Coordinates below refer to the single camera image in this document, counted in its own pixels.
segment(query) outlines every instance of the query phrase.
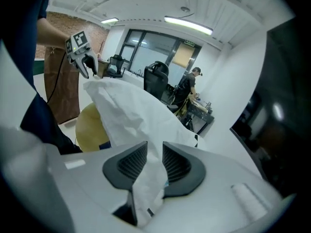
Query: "black cable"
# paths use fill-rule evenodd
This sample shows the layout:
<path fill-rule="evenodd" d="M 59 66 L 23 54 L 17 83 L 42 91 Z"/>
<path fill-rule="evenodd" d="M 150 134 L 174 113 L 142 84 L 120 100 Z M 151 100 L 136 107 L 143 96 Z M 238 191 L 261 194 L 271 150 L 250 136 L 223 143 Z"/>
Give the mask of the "black cable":
<path fill-rule="evenodd" d="M 187 15 L 187 16 L 184 16 L 184 17 L 179 17 L 179 18 L 190 17 L 190 16 L 192 16 L 192 15 L 194 15 L 194 13 L 192 13 L 192 14 L 190 14 L 190 15 Z"/>
<path fill-rule="evenodd" d="M 62 61 L 60 62 L 60 66 L 59 66 L 58 73 L 57 73 L 57 78 L 56 78 L 56 81 L 55 81 L 55 86 L 54 86 L 54 89 L 53 89 L 53 91 L 52 91 L 52 93 L 51 93 L 51 95 L 50 95 L 50 97 L 49 97 L 49 99 L 48 99 L 48 102 L 47 102 L 47 103 L 49 103 L 49 102 L 50 102 L 51 97 L 53 96 L 54 91 L 55 91 L 55 89 L 56 89 L 56 86 L 57 86 L 57 81 L 58 81 L 58 77 L 59 77 L 59 74 L 60 74 L 60 69 L 62 68 L 62 64 L 63 64 L 64 58 L 65 58 L 65 55 L 66 55 L 66 52 L 64 53 L 64 56 L 63 56 L 63 58 L 62 58 Z"/>

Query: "black grille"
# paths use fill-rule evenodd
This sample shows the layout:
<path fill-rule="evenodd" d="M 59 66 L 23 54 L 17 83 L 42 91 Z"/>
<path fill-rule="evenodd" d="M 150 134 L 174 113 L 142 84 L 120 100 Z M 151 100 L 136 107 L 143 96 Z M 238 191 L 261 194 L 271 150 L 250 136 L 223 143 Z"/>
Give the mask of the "black grille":
<path fill-rule="evenodd" d="M 191 170 L 189 160 L 165 145 L 163 145 L 162 162 L 167 171 L 169 184 L 184 178 Z"/>
<path fill-rule="evenodd" d="M 147 162 L 147 144 L 118 161 L 118 171 L 135 181 Z"/>

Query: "exit sign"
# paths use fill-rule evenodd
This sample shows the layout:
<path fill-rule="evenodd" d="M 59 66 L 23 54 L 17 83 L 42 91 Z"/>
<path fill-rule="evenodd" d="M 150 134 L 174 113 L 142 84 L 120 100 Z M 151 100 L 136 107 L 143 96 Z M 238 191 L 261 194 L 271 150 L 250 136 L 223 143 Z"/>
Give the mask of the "exit sign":
<path fill-rule="evenodd" d="M 192 46 L 192 47 L 195 46 L 195 43 L 192 42 L 192 41 L 187 41 L 187 40 L 185 40 L 185 44 L 187 44 L 187 45 L 189 45 L 189 46 Z"/>

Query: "brick wall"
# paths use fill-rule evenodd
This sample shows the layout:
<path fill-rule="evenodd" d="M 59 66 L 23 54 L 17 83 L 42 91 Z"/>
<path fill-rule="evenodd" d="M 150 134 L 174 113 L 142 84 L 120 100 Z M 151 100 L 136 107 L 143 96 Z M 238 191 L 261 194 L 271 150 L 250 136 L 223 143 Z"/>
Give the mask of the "brick wall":
<path fill-rule="evenodd" d="M 101 52 L 109 32 L 92 22 L 60 13 L 48 12 L 47 20 L 51 25 L 67 34 L 86 31 L 91 38 L 91 46 L 95 53 Z M 44 58 L 44 53 L 45 47 L 37 45 L 35 57 Z"/>

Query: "yellow round object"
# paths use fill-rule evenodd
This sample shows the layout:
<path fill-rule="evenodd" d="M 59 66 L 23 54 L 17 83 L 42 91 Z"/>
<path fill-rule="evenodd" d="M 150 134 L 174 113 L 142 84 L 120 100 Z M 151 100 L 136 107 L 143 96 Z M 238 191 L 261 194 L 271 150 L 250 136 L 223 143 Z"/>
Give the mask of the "yellow round object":
<path fill-rule="evenodd" d="M 99 145 L 109 141 L 94 103 L 88 105 L 79 114 L 76 123 L 76 137 L 83 152 L 98 151 Z"/>

